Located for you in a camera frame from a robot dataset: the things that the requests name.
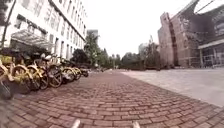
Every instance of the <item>sky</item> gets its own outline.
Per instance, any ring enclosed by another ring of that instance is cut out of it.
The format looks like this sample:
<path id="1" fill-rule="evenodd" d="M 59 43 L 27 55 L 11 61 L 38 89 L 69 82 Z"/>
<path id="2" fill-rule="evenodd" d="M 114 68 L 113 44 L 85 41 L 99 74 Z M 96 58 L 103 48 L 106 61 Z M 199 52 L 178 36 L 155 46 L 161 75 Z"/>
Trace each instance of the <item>sky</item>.
<path id="1" fill-rule="evenodd" d="M 99 46 L 109 55 L 138 53 L 138 46 L 147 43 L 150 35 L 158 43 L 157 31 L 164 12 L 175 15 L 191 0 L 83 0 L 87 12 L 87 29 L 98 29 Z M 196 9 L 211 0 L 201 0 Z M 206 12 L 224 0 L 215 0 L 200 13 Z"/>

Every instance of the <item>building facade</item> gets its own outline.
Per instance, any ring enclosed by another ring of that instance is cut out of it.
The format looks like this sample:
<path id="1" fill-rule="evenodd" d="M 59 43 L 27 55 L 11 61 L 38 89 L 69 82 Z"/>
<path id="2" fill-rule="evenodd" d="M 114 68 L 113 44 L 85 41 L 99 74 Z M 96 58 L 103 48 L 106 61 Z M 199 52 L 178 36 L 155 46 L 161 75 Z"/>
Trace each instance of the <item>building facade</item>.
<path id="1" fill-rule="evenodd" d="M 86 17 L 81 0 L 17 0 L 5 46 L 38 44 L 69 59 L 74 49 L 84 48 Z"/>
<path id="2" fill-rule="evenodd" d="M 220 44 L 224 39 L 224 7 L 222 5 L 209 12 L 195 14 L 198 2 L 192 0 L 172 18 L 167 13 L 161 16 L 162 27 L 158 36 L 162 66 L 191 68 L 223 63 Z"/>

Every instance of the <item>red brick pavement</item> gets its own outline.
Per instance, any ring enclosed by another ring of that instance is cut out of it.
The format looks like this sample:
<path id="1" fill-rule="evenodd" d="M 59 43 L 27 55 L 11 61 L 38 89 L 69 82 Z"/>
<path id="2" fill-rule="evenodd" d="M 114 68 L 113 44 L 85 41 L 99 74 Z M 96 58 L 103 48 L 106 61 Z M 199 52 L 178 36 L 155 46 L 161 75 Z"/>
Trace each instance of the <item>red brick pavement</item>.
<path id="1" fill-rule="evenodd" d="M 224 128 L 221 108 L 119 73 L 0 101 L 1 128 Z"/>

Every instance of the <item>pole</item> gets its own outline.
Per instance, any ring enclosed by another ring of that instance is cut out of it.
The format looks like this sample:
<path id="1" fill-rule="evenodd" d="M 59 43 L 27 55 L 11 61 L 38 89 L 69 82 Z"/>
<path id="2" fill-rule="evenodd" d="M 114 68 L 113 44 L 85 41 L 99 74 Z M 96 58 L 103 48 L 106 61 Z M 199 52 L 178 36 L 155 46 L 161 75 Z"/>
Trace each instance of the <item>pole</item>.
<path id="1" fill-rule="evenodd" d="M 12 15 L 12 11 L 13 11 L 13 9 L 14 9 L 14 7 L 15 7 L 15 4 L 16 4 L 16 0 L 14 0 L 14 2 L 13 2 L 13 4 L 12 4 L 12 7 L 11 7 L 11 9 L 10 9 L 10 11 L 9 11 L 9 15 L 8 15 L 8 17 L 7 17 L 7 21 L 6 21 L 6 23 L 5 23 L 5 26 L 4 26 L 4 32 L 3 32 L 3 35 L 2 35 L 2 44 L 1 44 L 1 48 L 4 48 L 4 44 L 5 44 L 5 36 L 6 36 L 6 32 L 7 32 L 7 28 L 8 28 L 8 25 L 9 25 L 9 20 L 10 20 L 10 18 L 11 18 L 11 15 Z"/>

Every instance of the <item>paved plaza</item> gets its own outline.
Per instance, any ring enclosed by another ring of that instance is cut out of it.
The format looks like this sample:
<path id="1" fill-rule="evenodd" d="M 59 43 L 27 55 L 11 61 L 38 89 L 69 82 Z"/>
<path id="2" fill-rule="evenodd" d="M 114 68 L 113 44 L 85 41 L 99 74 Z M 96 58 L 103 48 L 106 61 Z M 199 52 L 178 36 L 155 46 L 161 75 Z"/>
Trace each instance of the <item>paved plaza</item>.
<path id="1" fill-rule="evenodd" d="M 123 74 L 219 107 L 224 106 L 224 68 L 123 72 Z"/>
<path id="2" fill-rule="evenodd" d="M 79 128 L 224 128 L 222 108 L 115 71 L 0 100 L 1 128 L 71 128 L 76 119 Z"/>

